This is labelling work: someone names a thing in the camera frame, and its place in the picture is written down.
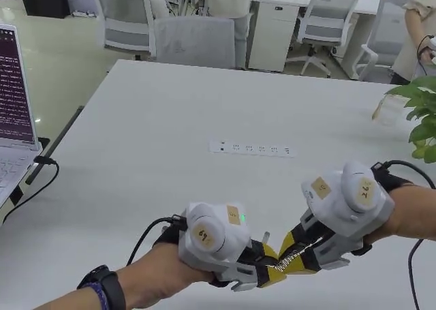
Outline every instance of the green plant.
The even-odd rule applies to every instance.
[[[393,88],[387,94],[409,99],[405,108],[413,110],[406,117],[408,121],[421,119],[421,124],[411,131],[409,137],[409,142],[416,147],[412,157],[424,159],[427,164],[436,162],[436,76],[419,77],[409,85]]]

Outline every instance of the laptop keyboard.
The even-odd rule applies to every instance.
[[[0,159],[0,188],[7,187],[14,180],[17,172],[22,172],[23,166],[29,163],[29,157],[9,157]]]

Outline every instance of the laptop screen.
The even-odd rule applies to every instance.
[[[0,138],[34,142],[22,73],[15,32],[0,29]]]

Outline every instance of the gray chair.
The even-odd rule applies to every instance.
[[[287,63],[304,61],[300,75],[312,63],[329,78],[331,73],[326,64],[316,57],[315,46],[342,46],[347,41],[350,19],[358,0],[311,0],[304,16],[298,16],[300,28],[297,42],[310,44],[309,53],[304,57],[286,59]]]
[[[353,64],[358,79],[368,82],[390,82],[390,68],[407,37],[405,9],[407,0],[381,0],[368,42]]]
[[[155,20],[156,61],[213,68],[234,68],[234,22],[179,16]]]
[[[150,0],[95,0],[100,19],[99,41],[131,52],[156,55]]]

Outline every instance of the tan label sticker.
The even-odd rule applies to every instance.
[[[210,249],[215,244],[213,236],[202,223],[194,227],[193,235],[206,249]]]
[[[227,206],[227,214],[229,215],[229,223],[240,225],[239,210],[235,206]]]
[[[360,179],[360,187],[357,193],[357,201],[364,206],[373,205],[375,182],[366,177]]]
[[[332,191],[330,189],[330,186],[328,186],[324,179],[322,179],[321,177],[318,177],[311,186],[321,200],[323,200]]]

